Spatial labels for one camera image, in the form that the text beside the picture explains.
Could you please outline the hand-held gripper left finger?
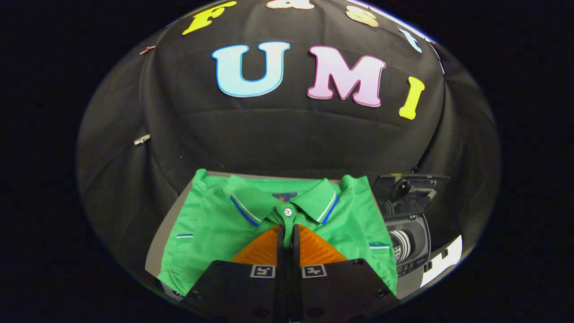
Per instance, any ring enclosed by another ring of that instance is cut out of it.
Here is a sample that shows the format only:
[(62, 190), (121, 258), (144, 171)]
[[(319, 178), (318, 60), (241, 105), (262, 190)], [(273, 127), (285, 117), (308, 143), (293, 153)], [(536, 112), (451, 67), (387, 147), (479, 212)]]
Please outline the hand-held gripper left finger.
[(204, 323), (287, 323), (287, 266), (284, 229), (276, 226), (248, 246), (267, 258), (215, 260), (189, 290), (180, 306)]

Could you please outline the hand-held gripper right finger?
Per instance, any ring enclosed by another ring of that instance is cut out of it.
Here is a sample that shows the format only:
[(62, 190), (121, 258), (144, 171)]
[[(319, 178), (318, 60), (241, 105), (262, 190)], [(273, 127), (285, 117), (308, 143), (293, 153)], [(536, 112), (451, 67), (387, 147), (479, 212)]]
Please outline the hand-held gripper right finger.
[(398, 306), (368, 260), (341, 255), (301, 225), (291, 251), (291, 321), (366, 323)]

